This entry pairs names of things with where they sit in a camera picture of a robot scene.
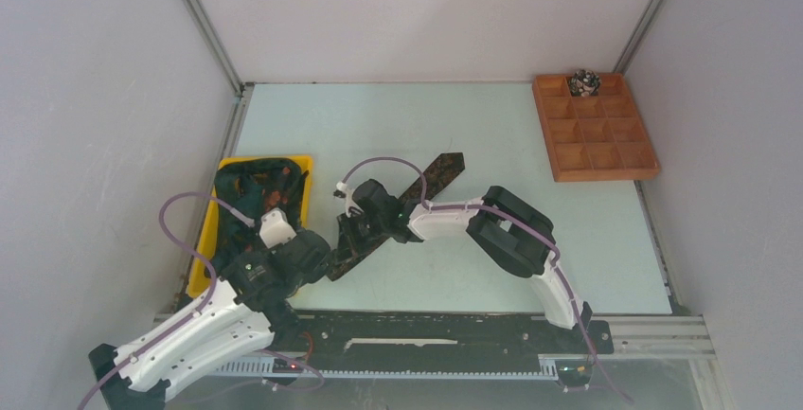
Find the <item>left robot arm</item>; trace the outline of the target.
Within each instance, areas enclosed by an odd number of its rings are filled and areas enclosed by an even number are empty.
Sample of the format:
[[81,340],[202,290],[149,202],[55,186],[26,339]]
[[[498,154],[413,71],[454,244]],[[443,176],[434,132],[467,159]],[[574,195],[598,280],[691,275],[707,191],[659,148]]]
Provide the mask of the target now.
[[269,346],[291,348],[300,321],[288,299],[326,274],[330,255],[309,230],[243,251],[162,325],[120,347],[93,349],[97,392],[111,409],[162,409],[220,365]]

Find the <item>dark key-patterned tie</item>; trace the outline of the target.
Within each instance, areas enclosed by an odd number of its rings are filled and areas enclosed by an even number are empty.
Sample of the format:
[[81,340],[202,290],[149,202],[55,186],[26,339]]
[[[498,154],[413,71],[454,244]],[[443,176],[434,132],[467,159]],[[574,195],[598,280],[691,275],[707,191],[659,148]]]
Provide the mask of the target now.
[[[422,183],[420,180],[414,182],[397,198],[410,204],[412,212],[414,204],[418,203],[421,198],[433,199],[464,169],[464,156],[461,152],[442,153],[422,172],[426,182]],[[369,256],[337,257],[336,248],[332,253],[331,265],[327,272],[327,277],[331,281],[341,278]]]

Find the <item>dark green ties pile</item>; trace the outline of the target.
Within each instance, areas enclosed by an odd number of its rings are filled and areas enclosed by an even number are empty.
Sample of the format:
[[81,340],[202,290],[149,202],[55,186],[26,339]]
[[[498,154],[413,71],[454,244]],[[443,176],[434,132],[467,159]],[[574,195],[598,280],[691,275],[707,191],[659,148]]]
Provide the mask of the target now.
[[[255,221],[279,208],[292,227],[302,227],[307,219],[311,169],[309,156],[224,160],[214,179],[215,195]],[[259,229],[246,226],[224,207],[218,208],[215,232],[215,262],[227,263],[243,252],[264,247]]]

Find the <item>rolled patterned tie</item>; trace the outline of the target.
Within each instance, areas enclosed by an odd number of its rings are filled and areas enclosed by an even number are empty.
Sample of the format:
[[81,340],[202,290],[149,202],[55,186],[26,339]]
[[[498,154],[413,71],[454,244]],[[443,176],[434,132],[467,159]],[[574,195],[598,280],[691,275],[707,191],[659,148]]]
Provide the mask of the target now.
[[568,90],[572,97],[597,96],[600,85],[599,74],[588,69],[579,69],[567,79]]

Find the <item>aluminium frame rail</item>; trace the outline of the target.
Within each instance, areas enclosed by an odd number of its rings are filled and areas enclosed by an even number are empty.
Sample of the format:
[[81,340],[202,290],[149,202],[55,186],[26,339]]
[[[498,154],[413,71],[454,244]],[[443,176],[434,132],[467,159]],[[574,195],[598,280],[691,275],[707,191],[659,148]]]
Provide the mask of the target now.
[[598,370],[599,360],[684,360],[695,363],[713,360],[716,357],[708,329],[699,316],[606,315],[593,320],[603,320],[609,324],[614,344],[613,353],[598,353],[598,360],[591,354],[587,359],[548,359],[544,370],[533,375],[324,374],[312,367],[309,359],[299,353],[286,355],[270,349],[266,353],[246,353],[220,365],[206,375],[257,379],[312,378],[316,374],[321,374],[326,379],[558,380],[571,375],[586,379]]

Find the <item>wooden compartment tray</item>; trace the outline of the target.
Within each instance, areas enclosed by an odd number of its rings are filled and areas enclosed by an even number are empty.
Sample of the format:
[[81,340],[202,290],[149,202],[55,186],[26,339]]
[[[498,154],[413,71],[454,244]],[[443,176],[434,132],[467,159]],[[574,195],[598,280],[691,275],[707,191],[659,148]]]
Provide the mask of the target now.
[[569,74],[539,75],[532,93],[559,183],[644,181],[661,169],[642,117],[620,73],[601,73],[598,94],[575,97]]

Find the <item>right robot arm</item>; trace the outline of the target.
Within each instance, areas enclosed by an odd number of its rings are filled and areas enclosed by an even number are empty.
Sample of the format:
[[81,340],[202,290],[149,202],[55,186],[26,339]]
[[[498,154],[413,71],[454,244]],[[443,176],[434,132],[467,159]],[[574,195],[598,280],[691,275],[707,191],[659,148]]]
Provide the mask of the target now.
[[562,268],[553,223],[512,192],[492,186],[484,196],[461,203],[404,202],[368,180],[356,188],[340,182],[334,195],[345,202],[338,222],[342,243],[353,251],[375,241],[469,237],[503,271],[528,280],[557,348],[574,351],[587,341],[592,312]]

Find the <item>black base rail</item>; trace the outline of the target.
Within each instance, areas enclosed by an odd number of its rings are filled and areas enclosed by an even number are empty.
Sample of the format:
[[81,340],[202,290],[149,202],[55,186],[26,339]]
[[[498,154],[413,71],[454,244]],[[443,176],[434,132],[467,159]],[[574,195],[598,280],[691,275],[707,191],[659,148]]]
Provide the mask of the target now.
[[603,320],[586,319],[582,334],[529,313],[300,310],[297,316],[297,326],[269,348],[299,353],[324,374],[533,375],[548,359],[587,359],[590,347],[614,351]]

